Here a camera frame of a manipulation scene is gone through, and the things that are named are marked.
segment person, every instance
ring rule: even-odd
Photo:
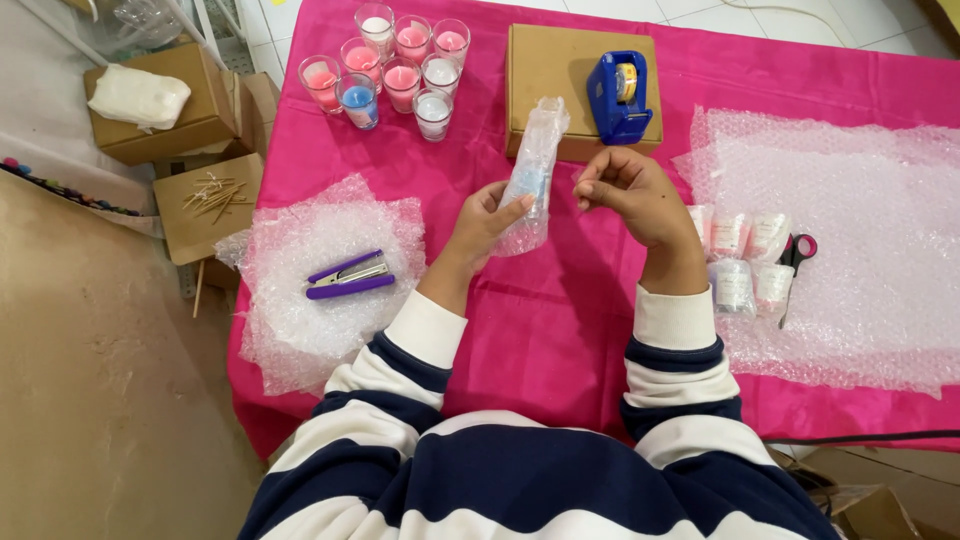
[[[626,148],[601,151],[573,195],[647,249],[620,401],[636,446],[503,410],[443,417],[470,279],[533,202],[497,209],[505,187],[467,198],[393,323],[334,371],[239,538],[837,538],[741,422],[699,236],[662,169]]]

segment navy and white striped sweater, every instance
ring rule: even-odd
[[[837,538],[740,421],[710,295],[637,288],[631,449],[507,411],[445,420],[467,320],[414,292],[334,372],[239,538]]]

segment pink tablecloth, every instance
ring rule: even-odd
[[[503,155],[504,52],[511,23],[649,34],[656,41],[665,141],[655,158],[689,150],[694,104],[816,118],[840,126],[938,124],[960,128],[960,64],[926,58],[729,36],[470,0],[391,0],[397,16],[454,17],[472,32],[466,71],[446,140],[425,142],[410,115],[379,98],[380,125],[361,132],[323,115],[297,79],[310,55],[336,56],[356,33],[358,0],[304,0],[258,205],[280,207],[360,172],[377,197],[416,196],[427,259],[443,247],[463,199],[509,177]],[[558,163],[550,239],[529,254],[494,259],[470,290],[470,324],[454,364],[444,412],[507,408],[546,425],[623,434],[617,400],[626,388],[623,350],[644,250],[609,213],[581,215],[569,198],[575,165]],[[689,188],[675,182],[682,193]],[[250,293],[241,287],[237,311]],[[263,395],[259,368],[238,355],[244,319],[233,324],[228,371],[237,417],[256,451],[270,454],[308,416],[316,397]],[[760,436],[811,439],[960,428],[960,386],[943,399],[870,388],[809,387],[739,376],[744,417]],[[882,443],[960,451],[960,439]]]

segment blue tape dispenser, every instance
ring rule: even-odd
[[[593,121],[604,144],[634,144],[654,112],[647,105],[647,60],[637,51],[611,51],[587,77]]]

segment light blue candle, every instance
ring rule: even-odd
[[[379,120],[375,97],[373,90],[366,86],[351,86],[344,90],[341,103],[353,125],[361,130],[372,130]]]

